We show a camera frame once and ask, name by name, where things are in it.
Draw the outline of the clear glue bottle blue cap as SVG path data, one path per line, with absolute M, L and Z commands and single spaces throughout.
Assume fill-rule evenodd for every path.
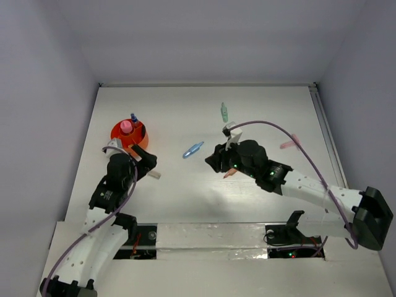
M 131 113 L 131 123 L 134 128 L 138 127 L 140 124 L 140 121 L 137 119 L 134 113 Z

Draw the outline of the pink cap crayon bottle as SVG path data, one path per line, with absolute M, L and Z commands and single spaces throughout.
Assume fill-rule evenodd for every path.
M 129 135 L 133 131 L 133 126 L 130 121 L 124 120 L 120 124 L 121 132 L 125 135 Z

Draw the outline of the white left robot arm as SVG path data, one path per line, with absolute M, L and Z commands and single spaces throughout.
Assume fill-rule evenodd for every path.
M 139 145 L 137 154 L 113 150 L 106 174 L 94 190 L 79 237 L 62 253 L 40 285 L 42 296 L 97 296 L 97 283 L 123 244 L 137 237 L 137 219 L 122 213 L 137 182 L 157 165 L 157 156 Z

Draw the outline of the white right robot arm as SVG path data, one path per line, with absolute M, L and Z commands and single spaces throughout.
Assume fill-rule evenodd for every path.
M 383 248 L 394 215 L 380 190 L 326 186 L 291 166 L 268 158 L 265 148 L 255 140 L 238 144 L 218 144 L 205 159 L 216 173 L 234 169 L 254 179 L 269 193 L 301 199 L 326 210 L 317 221 L 308 219 L 304 210 L 295 210 L 289 217 L 285 236 L 298 243 L 306 236 L 331 236 L 355 239 L 358 245 L 380 251 Z

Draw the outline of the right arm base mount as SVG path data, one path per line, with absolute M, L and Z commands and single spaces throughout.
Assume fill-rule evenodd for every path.
M 270 259 L 325 258 L 321 237 L 307 237 L 297 229 L 303 214 L 296 210 L 285 223 L 265 226 L 263 240 Z

